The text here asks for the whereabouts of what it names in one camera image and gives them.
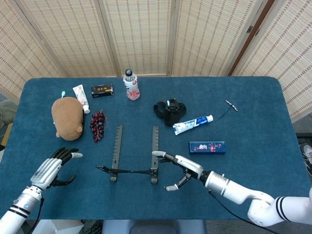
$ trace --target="toothpaste cap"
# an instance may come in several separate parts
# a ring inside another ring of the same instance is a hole
[[[89,110],[89,106],[88,106],[88,105],[84,105],[84,106],[82,106],[82,108],[83,108],[83,112],[84,112],[85,114],[90,113],[90,110]]]
[[[208,120],[208,122],[212,122],[214,120],[214,118],[212,115],[209,115],[209,116],[207,116],[207,120]]]

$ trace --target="white robotic arm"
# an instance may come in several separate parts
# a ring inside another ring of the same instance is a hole
[[[65,186],[70,184],[75,175],[68,181],[57,180],[59,170],[71,158],[82,157],[82,154],[76,153],[78,149],[61,148],[55,151],[51,158],[46,159],[34,175],[31,177],[31,187],[26,187],[22,194],[13,201],[12,206],[0,219],[0,231],[5,234],[15,234],[23,222],[28,218],[36,204],[43,198],[41,192],[51,186]]]
[[[268,227],[282,221],[291,221],[312,225],[312,188],[309,197],[278,197],[248,189],[213,171],[205,171],[203,167],[183,156],[170,155],[164,151],[153,151],[160,162],[172,162],[180,166],[186,174],[178,184],[166,187],[167,191],[178,190],[191,177],[203,182],[209,191],[224,196],[228,200],[242,204],[251,198],[248,218],[258,226]]]

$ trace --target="plush bear ear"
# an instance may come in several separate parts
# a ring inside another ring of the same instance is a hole
[[[77,128],[77,132],[81,133],[82,132],[82,127]]]

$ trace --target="blue tablecloth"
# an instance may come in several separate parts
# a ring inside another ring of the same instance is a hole
[[[111,83],[115,95],[92,98],[90,86]],[[141,97],[131,101],[121,78],[37,78],[28,81],[5,153],[0,164],[0,215],[10,207],[40,164],[60,148],[79,148],[83,158],[69,161],[59,179],[76,174],[66,187],[52,187],[42,194],[42,219],[229,219],[202,183],[192,179],[180,190],[167,192],[183,177],[179,167],[159,164],[159,182],[148,175],[124,174],[117,183],[96,165],[111,167],[118,124],[123,125],[121,169],[146,170],[151,165],[152,128],[159,126],[159,149],[179,154],[250,189],[273,197],[308,196],[309,179],[301,159],[283,93],[270,77],[139,78]],[[55,137],[51,116],[61,92],[75,97],[74,86],[83,84],[91,113],[84,116],[84,131],[75,141]],[[153,104],[176,98],[187,107],[181,121],[213,115],[214,121],[174,135],[153,112]],[[238,112],[228,109],[225,99]],[[108,117],[105,136],[97,144],[89,129],[92,113],[104,109]],[[188,154],[189,141],[224,140],[224,155]],[[236,205],[220,198],[231,210],[247,218],[250,200]],[[34,219],[36,210],[30,215]]]

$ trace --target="brown teddy bear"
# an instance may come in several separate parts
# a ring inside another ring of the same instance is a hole
[[[52,106],[52,118],[57,129],[57,137],[76,140],[81,136],[83,109],[76,98],[64,97],[56,100]]]

